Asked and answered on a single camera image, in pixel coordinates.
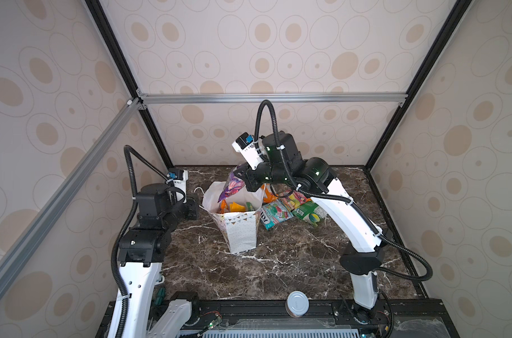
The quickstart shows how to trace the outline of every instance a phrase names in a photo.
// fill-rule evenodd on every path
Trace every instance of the wallpaper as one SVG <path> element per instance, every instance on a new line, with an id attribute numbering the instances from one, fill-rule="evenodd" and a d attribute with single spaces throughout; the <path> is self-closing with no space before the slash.
<path id="1" fill-rule="evenodd" d="M 0 259 L 127 97 L 78 0 L 0 1 Z"/>
<path id="2" fill-rule="evenodd" d="M 293 135 L 304 159 L 365 164 L 393 116 L 396 102 L 290 103 L 274 106 L 279 130 Z M 239 164 L 232 143 L 254 133 L 259 104 L 150 105 L 168 154 L 177 165 Z M 260 136 L 273 133 L 264 108 Z"/>
<path id="3" fill-rule="evenodd" d="M 102 1 L 143 92 L 401 91 L 454 1 Z"/>
<path id="4" fill-rule="evenodd" d="M 132 205 L 123 147 L 161 170 L 140 117 L 132 117 L 0 301 L 0 337 L 94 337 L 117 285 L 109 259 Z M 138 189 L 160 182 L 133 159 Z"/>
<path id="5" fill-rule="evenodd" d="M 511 338 L 512 1 L 472 7 L 372 172 L 461 337 Z"/>
<path id="6" fill-rule="evenodd" d="M 102 4 L 143 92 L 205 94 L 405 91 L 454 1 Z M 386 127 L 385 116 L 396 105 L 315 103 L 275 108 L 283 111 L 280 127 L 293 132 L 304 156 L 319 156 L 330 164 L 365 164 Z M 169 120 L 155 118 L 155 123 L 162 126 L 175 164 L 237 164 L 241 158 L 230 144 L 240 133 L 254 130 L 249 118 L 255 116 L 254 107 L 156 105 L 152 110 L 155 117 L 171 115 Z M 358 116 L 350 119 L 352 113 L 348 118 L 350 110 Z"/>

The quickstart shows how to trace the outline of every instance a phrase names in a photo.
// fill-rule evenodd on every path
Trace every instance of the black frame edge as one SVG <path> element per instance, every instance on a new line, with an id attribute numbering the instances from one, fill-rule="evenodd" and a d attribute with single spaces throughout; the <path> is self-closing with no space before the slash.
<path id="1" fill-rule="evenodd" d="M 142 100 L 138 94 L 138 84 L 132 75 L 130 67 L 128 66 L 128 62 L 126 61 L 117 38 L 115 37 L 115 33 L 113 32 L 111 25 L 108 22 L 102 5 L 98 0 L 85 0 L 85 3 L 87 4 L 87 8 L 89 9 L 91 16 L 93 17 L 93 20 L 96 23 L 98 30 L 100 31 L 100 35 L 102 36 L 102 39 L 104 40 L 104 43 L 106 44 L 109 53 L 111 54 L 111 57 L 115 62 L 124 83 L 126 84 L 126 87 L 128 88 L 128 92 L 130 93 L 131 97 L 139 98 L 141 103 Z M 144 109 L 140 110 L 140 115 L 144 120 L 145 127 L 149 131 L 149 134 L 156 146 L 158 153 L 160 154 L 160 157 L 164 161 L 164 164 L 167 168 L 172 168 L 173 162 L 171 161 L 166 147 L 164 146 L 164 142 L 158 133 L 158 129 L 156 128 L 153 118 L 151 117 L 151 113 L 149 113 L 149 110 L 145 105 L 142 104 L 142 106 Z"/>
<path id="2" fill-rule="evenodd" d="M 449 12 L 447 19 L 443 23 L 440 32 L 438 33 L 436 39 L 434 40 L 434 43 L 430 47 L 427 56 L 423 60 L 423 63 L 419 67 L 419 70 L 415 74 L 412 83 L 410 84 L 408 90 L 406 91 L 408 97 L 404 101 L 404 104 L 402 106 L 399 105 L 399 107 L 396 109 L 393 117 L 391 118 L 391 121 L 389 121 L 389 124 L 386 127 L 386 130 L 383 132 L 382 137 L 380 138 L 378 144 L 374 148 L 374 151 L 370 155 L 370 158 L 368 159 L 366 164 L 368 171 L 372 170 L 373 166 L 376 164 L 376 161 L 378 160 L 384 148 L 386 147 L 387 142 L 389 142 L 396 128 L 399 126 L 400 121 L 402 120 L 402 116 L 404 116 L 404 114 L 414 101 L 417 92 L 419 92 L 419 90 L 421 89 L 425 79 L 427 78 L 434 64 L 440 57 L 440 54 L 442 53 L 443 49 L 449 42 L 449 39 L 453 35 L 455 28 L 461 21 L 464 13 L 468 9 L 471 2 L 472 0 L 457 0 L 452 10 Z"/>
<path id="3" fill-rule="evenodd" d="M 389 213 L 387 206 L 383 201 L 382 195 L 380 194 L 380 191 L 378 190 L 378 187 L 372 177 L 372 174 L 370 173 L 370 170 L 368 170 L 365 167 L 363 172 L 365 173 L 365 176 L 367 177 L 367 181 L 368 181 L 368 185 L 370 186 L 370 189 L 372 190 L 372 192 L 374 193 L 374 196 L 376 197 L 376 201 L 378 203 L 378 206 L 380 207 L 383 218 L 385 219 L 385 221 L 387 223 L 387 227 L 393 233 L 394 241 L 396 243 L 398 243 L 399 245 L 404 246 L 404 242 L 402 241 L 402 238 L 401 238 L 398 230 L 396 229 L 395 223 L 393 222 L 393 219 L 391 218 L 391 214 Z M 414 262 L 412 261 L 412 258 L 408 254 L 406 254 L 402 251 L 399 251 L 399 253 L 402 258 L 402 262 L 404 263 L 404 266 L 408 270 L 408 273 L 415 275 L 415 276 L 419 276 L 419 274 L 417 273 L 417 270 L 415 269 Z M 422 282 L 412 281 L 412 284 L 414 285 L 416 294 L 424 297 L 425 299 L 429 298 L 429 296 L 427 294 L 427 290 L 425 289 Z"/>

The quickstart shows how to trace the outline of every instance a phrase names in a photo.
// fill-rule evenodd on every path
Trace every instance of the can lid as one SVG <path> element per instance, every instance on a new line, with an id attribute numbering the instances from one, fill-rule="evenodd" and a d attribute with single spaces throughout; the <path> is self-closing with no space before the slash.
<path id="1" fill-rule="evenodd" d="M 302 316 L 308 311 L 308 298 L 301 291 L 293 291 L 286 301 L 288 309 L 296 316 Z"/>

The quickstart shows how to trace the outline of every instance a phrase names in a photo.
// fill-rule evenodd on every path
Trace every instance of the purple snack bag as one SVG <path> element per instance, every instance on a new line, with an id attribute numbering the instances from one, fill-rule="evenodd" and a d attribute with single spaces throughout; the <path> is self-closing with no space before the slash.
<path id="1" fill-rule="evenodd" d="M 233 174 L 233 170 L 229 172 L 228 179 L 225 181 L 224 190 L 220 193 L 219 202 L 223 199 L 226 199 L 233 194 L 236 194 L 245 186 L 245 181 L 239 179 Z"/>

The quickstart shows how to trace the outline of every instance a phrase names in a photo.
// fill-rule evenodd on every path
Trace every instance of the paper gift bag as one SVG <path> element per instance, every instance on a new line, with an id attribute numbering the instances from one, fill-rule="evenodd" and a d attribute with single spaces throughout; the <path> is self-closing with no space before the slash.
<path id="1" fill-rule="evenodd" d="M 256 234 L 260 220 L 260 208 L 263 200 L 263 190 L 258 189 L 255 193 L 247 191 L 244 186 L 239 192 L 226 198 L 226 203 L 237 203 L 246 205 L 250 202 L 256 211 L 245 213 L 224 213 L 220 212 L 218 202 L 220 193 L 225 182 L 213 182 L 204 194 L 203 208 L 211 215 L 220 232 L 224 235 L 229 251 L 233 254 L 256 248 Z"/>

